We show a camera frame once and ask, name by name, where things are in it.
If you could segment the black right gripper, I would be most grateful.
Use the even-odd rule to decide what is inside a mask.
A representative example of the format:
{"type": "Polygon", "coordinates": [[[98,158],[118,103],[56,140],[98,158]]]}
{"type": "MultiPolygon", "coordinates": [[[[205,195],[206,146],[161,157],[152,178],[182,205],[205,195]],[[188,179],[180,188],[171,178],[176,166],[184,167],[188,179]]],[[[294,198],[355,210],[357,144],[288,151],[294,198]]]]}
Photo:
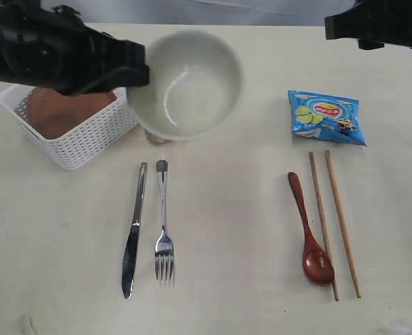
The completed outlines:
{"type": "Polygon", "coordinates": [[[325,38],[353,38],[361,50],[386,44],[412,49],[412,1],[356,1],[350,9],[325,18],[325,38]]]}

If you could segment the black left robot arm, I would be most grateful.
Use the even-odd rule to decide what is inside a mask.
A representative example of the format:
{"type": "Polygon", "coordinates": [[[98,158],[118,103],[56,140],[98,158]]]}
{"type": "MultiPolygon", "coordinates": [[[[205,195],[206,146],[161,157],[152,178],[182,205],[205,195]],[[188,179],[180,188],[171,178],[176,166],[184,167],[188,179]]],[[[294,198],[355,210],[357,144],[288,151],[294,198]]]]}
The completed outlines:
{"type": "Polygon", "coordinates": [[[66,5],[0,1],[0,82],[65,96],[149,84],[145,46],[88,27],[66,5]]]}

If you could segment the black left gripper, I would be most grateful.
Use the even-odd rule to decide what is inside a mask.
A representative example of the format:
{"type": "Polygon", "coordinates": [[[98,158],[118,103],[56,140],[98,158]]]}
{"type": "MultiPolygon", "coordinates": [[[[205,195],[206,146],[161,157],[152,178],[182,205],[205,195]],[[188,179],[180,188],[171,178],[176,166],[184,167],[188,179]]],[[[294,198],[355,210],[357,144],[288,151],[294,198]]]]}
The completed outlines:
{"type": "Polygon", "coordinates": [[[45,13],[46,23],[55,29],[51,46],[57,49],[46,88],[74,96],[149,84],[144,45],[88,27],[70,6],[45,13]]]}

